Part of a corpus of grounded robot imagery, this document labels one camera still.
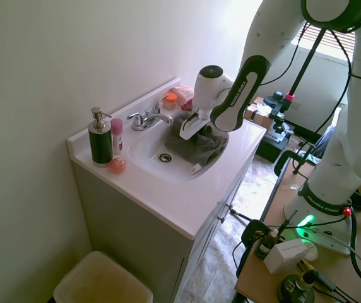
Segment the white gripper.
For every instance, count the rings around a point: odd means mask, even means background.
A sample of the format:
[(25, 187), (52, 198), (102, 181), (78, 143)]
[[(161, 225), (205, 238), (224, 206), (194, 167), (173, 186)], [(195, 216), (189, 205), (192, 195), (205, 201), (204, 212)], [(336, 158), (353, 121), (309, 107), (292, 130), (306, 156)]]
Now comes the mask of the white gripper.
[(195, 110), (190, 117), (188, 117), (181, 125), (179, 136), (184, 140), (191, 139), (204, 126), (205, 133), (212, 133), (212, 127), (206, 126), (210, 122), (210, 115), (212, 110)]

